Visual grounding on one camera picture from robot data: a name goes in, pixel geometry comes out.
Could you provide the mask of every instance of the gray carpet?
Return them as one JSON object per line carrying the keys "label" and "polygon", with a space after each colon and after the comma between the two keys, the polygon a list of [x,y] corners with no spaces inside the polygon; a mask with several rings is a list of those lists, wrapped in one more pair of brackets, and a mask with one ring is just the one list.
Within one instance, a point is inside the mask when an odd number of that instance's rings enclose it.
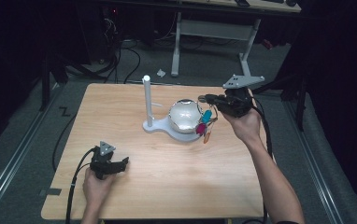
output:
{"label": "gray carpet", "polygon": [[[124,46],[134,46],[135,43],[125,42]],[[170,44],[168,41],[159,43],[161,45]],[[151,81],[157,83],[220,86],[232,74],[242,74],[237,54],[243,46],[244,43],[241,42],[230,42],[227,45],[203,43],[198,48],[198,43],[191,39],[188,42],[183,42],[179,76],[171,77],[169,73],[173,47],[171,45],[147,47],[138,43],[132,49],[140,55],[141,61],[139,67],[129,77],[129,82],[136,83],[144,75],[150,75]],[[263,46],[254,45],[249,57],[252,75],[264,76],[266,82],[272,81],[289,49],[290,46],[285,46],[268,50]],[[122,83],[125,77],[136,67],[137,60],[137,56],[132,51],[127,49],[121,51],[121,62],[118,66],[119,83]],[[102,66],[104,65],[95,63],[88,67],[97,70]],[[156,76],[159,69],[166,72],[165,77]],[[112,74],[108,83],[114,83],[114,75]],[[0,223],[64,223],[63,221],[42,219],[40,212],[45,201],[42,192],[49,188],[53,179],[52,152],[59,136],[65,125],[78,111],[87,85],[93,82],[100,81],[70,76],[70,80],[65,86],[57,88],[57,90],[61,90],[60,94],[50,106],[50,110],[36,132],[20,168],[0,199]],[[4,171],[32,121],[36,118],[41,104],[40,95],[41,87],[38,84],[29,99],[12,116],[8,127],[1,135],[0,174]],[[287,112],[285,103],[280,101],[278,91],[267,91],[256,95],[256,98],[262,103],[266,118],[269,121],[278,166],[293,184],[303,205],[307,223],[332,223],[316,188],[315,180],[311,175],[303,145],[292,123],[293,118]],[[66,108],[65,114],[69,116],[64,115],[63,107]],[[56,163],[59,162],[70,127],[71,125],[64,132],[57,147]],[[323,180],[329,186],[342,218],[342,223],[357,223],[356,195],[324,138],[309,97],[307,98],[307,109],[304,116],[304,128],[307,142],[321,169]],[[240,223],[243,220],[235,219],[234,223]]]}

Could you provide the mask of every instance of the desk leg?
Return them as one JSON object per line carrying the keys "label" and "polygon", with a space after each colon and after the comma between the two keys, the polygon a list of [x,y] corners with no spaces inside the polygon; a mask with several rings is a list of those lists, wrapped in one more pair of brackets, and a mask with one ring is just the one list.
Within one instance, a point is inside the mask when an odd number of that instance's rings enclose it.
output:
{"label": "desk leg", "polygon": [[257,35],[257,31],[258,31],[258,27],[260,26],[260,22],[261,22],[260,19],[258,19],[254,22],[254,25],[251,29],[250,37],[248,40],[248,45],[246,46],[246,50],[244,53],[239,54],[239,59],[240,59],[241,65],[242,65],[242,71],[243,71],[244,76],[248,76],[248,77],[251,76],[250,70],[249,70],[249,65],[248,65],[248,57],[250,54],[251,46],[254,42],[254,38]]}
{"label": "desk leg", "polygon": [[178,21],[176,28],[176,46],[173,52],[173,62],[172,62],[172,77],[179,76],[179,38],[181,35],[181,12],[178,12]]}

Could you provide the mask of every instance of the hand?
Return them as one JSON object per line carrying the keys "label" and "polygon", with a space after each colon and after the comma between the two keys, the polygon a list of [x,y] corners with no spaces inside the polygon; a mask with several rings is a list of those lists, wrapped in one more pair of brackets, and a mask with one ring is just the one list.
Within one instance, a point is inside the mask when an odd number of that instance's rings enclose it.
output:
{"label": "hand", "polygon": [[103,180],[98,179],[91,168],[86,169],[83,193],[85,194],[87,206],[99,209],[108,196],[114,179],[115,175],[107,175]]}
{"label": "hand", "polygon": [[222,115],[230,122],[236,137],[242,140],[246,145],[261,140],[261,117],[256,110],[251,109],[247,115],[241,118],[234,118],[224,113],[222,113]]}

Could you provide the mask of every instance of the dark background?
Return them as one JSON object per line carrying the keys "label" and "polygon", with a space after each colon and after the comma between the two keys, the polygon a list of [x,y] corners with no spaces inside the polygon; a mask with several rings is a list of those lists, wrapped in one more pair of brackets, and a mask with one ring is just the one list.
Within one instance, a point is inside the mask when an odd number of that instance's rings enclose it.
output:
{"label": "dark background", "polygon": [[[277,80],[292,74],[296,78],[279,88],[307,84],[325,135],[357,193],[357,1],[300,4],[302,14],[328,15],[328,20],[277,25],[278,21],[265,19],[256,42],[293,44]],[[123,31],[150,45],[154,29],[170,26],[171,20],[161,18],[173,15],[139,8],[119,8],[119,13],[125,18]],[[97,6],[0,2],[0,133],[39,80],[47,52],[77,63],[107,58],[101,30]]]}

